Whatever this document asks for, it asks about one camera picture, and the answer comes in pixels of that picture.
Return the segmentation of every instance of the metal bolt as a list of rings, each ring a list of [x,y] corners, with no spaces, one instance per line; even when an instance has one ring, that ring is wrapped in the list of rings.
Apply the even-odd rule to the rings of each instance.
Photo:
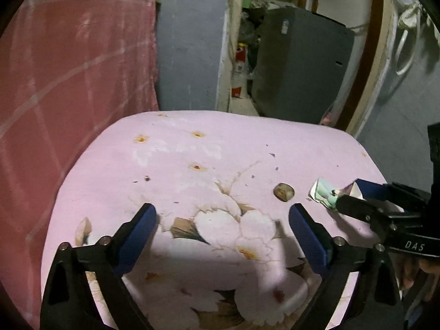
[[[100,238],[100,240],[98,242],[102,246],[107,246],[107,244],[109,244],[110,241],[111,241],[111,237],[110,236],[103,236],[103,237]]]
[[[383,244],[376,244],[375,248],[379,251],[379,252],[384,252],[385,251],[385,247],[383,246]]]
[[[343,246],[346,243],[345,239],[339,236],[334,237],[333,242],[336,244],[336,246]]]
[[[69,248],[69,247],[70,247],[70,243],[69,243],[69,242],[63,242],[63,243],[61,243],[61,244],[58,246],[58,249],[59,249],[60,251],[63,251],[63,250],[65,250],[65,249]]]

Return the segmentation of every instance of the white sticker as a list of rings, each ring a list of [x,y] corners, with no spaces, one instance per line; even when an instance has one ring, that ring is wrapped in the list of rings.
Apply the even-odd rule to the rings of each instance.
[[[287,31],[289,30],[289,20],[284,20],[281,25],[281,33],[283,35],[287,35]]]

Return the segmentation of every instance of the pink tablecloth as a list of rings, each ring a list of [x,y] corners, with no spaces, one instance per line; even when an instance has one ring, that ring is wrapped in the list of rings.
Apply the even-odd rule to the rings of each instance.
[[[290,206],[302,203],[353,245],[375,242],[366,223],[334,216],[308,197],[319,177],[337,188],[355,178],[384,182],[355,139],[325,126],[220,112],[124,118],[87,148],[59,190],[41,285],[61,242],[112,235],[149,202],[159,228],[124,281],[154,329],[290,329],[320,283],[289,227]],[[295,190],[287,203],[273,194],[281,182]]]
[[[158,110],[154,0],[25,0],[0,39],[0,281],[39,325],[56,193],[121,117]]]

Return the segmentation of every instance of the white cable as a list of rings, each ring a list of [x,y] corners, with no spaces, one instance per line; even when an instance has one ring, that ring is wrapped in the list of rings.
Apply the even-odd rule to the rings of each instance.
[[[398,76],[402,76],[403,74],[405,74],[410,69],[412,63],[414,62],[417,41],[419,40],[419,35],[420,35],[420,14],[421,14],[421,11],[417,11],[416,35],[415,35],[415,42],[413,45],[413,49],[411,51],[411,57],[409,58],[408,62],[406,63],[406,65],[403,68],[396,71],[396,74]],[[398,65],[398,63],[399,63],[400,53],[402,52],[402,49],[403,49],[403,46],[405,45],[407,37],[408,37],[408,29],[405,29],[403,31],[402,38],[400,39],[399,45],[397,46],[397,51],[395,52],[396,65]]]

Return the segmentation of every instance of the grey wall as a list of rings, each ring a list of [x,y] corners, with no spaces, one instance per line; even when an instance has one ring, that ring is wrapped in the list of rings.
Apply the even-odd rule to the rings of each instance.
[[[439,58],[433,28],[425,26],[410,71],[400,78],[395,68],[391,70],[358,137],[389,182],[430,191],[433,174],[426,126],[440,122]]]
[[[215,109],[227,0],[161,2],[156,85],[160,109]]]

